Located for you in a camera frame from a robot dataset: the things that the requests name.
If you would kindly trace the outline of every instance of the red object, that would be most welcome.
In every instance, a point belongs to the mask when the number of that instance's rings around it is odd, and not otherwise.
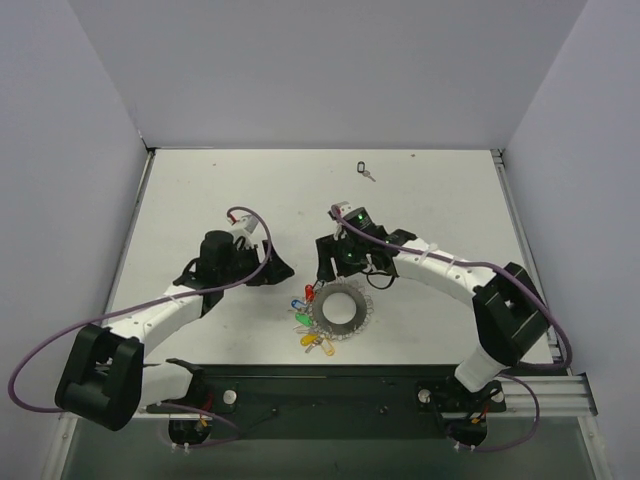
[[[313,302],[313,298],[315,296],[315,293],[313,293],[313,287],[311,285],[306,285],[304,287],[304,297],[307,299],[307,303]]]

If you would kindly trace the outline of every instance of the gray ring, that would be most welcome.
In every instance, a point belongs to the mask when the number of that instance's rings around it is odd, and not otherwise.
[[[347,323],[333,323],[329,321],[322,311],[324,302],[334,293],[349,295],[356,304],[356,313]],[[360,290],[347,283],[332,283],[322,287],[320,291],[315,294],[313,302],[311,302],[311,308],[314,323],[319,328],[335,336],[351,335],[364,325],[367,320],[367,300]]]

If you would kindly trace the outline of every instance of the white wall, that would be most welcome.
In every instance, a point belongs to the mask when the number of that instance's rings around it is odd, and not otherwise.
[[[70,0],[152,146],[502,148],[585,0]]]
[[[146,152],[64,0],[0,4],[0,382],[44,337],[105,304]],[[53,406],[69,341],[19,392]],[[0,395],[0,477],[40,478],[55,417]]]
[[[506,151],[549,302],[616,478],[638,478],[640,3],[590,0]]]

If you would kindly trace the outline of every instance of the white cylinder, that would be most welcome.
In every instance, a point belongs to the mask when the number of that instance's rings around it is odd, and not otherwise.
[[[482,346],[478,345],[475,352],[456,368],[455,377],[472,393],[482,390],[484,386],[495,378],[505,365],[496,362]]]

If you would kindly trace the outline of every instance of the gray floor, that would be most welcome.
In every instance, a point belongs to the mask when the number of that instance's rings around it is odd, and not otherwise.
[[[530,425],[530,419],[494,419],[487,444],[520,436]],[[152,420],[137,420],[114,433],[80,421],[63,478],[594,478],[575,419],[543,419],[529,443],[493,454],[457,454],[447,440],[256,440],[185,456],[172,454],[159,442],[157,426]]]

